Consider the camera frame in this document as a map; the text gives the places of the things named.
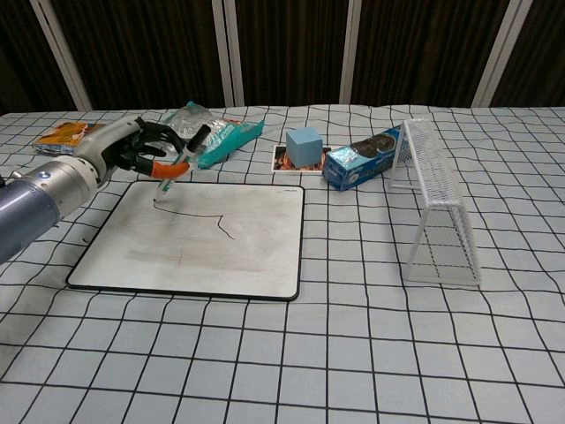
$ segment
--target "dry erase marker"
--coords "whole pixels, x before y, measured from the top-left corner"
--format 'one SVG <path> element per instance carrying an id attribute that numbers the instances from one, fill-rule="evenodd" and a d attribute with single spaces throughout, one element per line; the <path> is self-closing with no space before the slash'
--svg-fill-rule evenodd
<path id="1" fill-rule="evenodd" d="M 177 159 L 173 162 L 173 165 L 178 163 L 188 163 L 189 159 L 196 155 L 196 149 L 200 144 L 204 142 L 206 137 L 210 134 L 210 127 L 208 125 L 203 125 L 200 127 L 198 132 L 194 134 L 194 137 L 186 143 L 185 148 L 178 154 Z M 162 196 L 170 189 L 170 185 L 173 183 L 174 179 L 164 179 L 159 183 L 155 190 L 154 201 L 160 201 Z"/>

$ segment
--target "blue cube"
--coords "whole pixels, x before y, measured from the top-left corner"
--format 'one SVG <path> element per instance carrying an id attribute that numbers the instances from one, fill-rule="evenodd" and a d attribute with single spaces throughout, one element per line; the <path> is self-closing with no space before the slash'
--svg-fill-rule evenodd
<path id="1" fill-rule="evenodd" d="M 298 128 L 286 133 L 286 153 L 297 168 L 320 163 L 322 145 L 321 135 L 313 128 Z"/>

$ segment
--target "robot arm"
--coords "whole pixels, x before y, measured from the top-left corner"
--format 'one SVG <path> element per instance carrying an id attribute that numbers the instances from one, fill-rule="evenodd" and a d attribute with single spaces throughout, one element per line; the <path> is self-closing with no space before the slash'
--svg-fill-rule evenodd
<path id="1" fill-rule="evenodd" d="M 74 156 L 58 156 L 13 181 L 0 178 L 0 264 L 27 247 L 65 216 L 91 200 L 116 167 L 156 178 L 178 178 L 188 163 L 154 162 L 142 155 L 165 156 L 148 142 L 165 141 L 180 152 L 185 142 L 166 125 L 122 117 L 89 133 Z"/>

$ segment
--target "brown curtain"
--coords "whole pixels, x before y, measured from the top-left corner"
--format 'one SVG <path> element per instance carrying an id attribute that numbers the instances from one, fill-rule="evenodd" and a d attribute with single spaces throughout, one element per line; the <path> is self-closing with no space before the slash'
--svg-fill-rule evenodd
<path id="1" fill-rule="evenodd" d="M 363 2 L 351 102 L 469 107 L 508 0 Z"/>
<path id="2" fill-rule="evenodd" d="M 0 1 L 0 115 L 76 110 L 28 1 Z"/>
<path id="3" fill-rule="evenodd" d="M 209 1 L 51 3 L 95 109 L 224 105 Z"/>
<path id="4" fill-rule="evenodd" d="M 347 0 L 237 0 L 245 104 L 339 100 Z"/>
<path id="5" fill-rule="evenodd" d="M 535 0 L 492 106 L 565 106 L 565 1 Z"/>

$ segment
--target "checkered tablecloth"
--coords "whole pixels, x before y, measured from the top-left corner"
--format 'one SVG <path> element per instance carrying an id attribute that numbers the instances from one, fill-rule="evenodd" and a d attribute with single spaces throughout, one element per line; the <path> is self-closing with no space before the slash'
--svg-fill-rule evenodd
<path id="1" fill-rule="evenodd" d="M 0 117 L 0 173 L 48 161 L 30 143 L 59 121 Z M 301 185 L 300 295 L 290 303 L 71 290 L 64 279 L 137 174 L 0 265 L 0 422 L 565 422 L 565 108 L 348 105 L 216 110 L 263 135 L 192 181 Z M 429 117 L 475 228 L 479 289 L 405 282 L 400 237 L 415 196 L 388 172 L 338 193 L 270 173 L 273 146 L 309 125 L 348 144 Z"/>

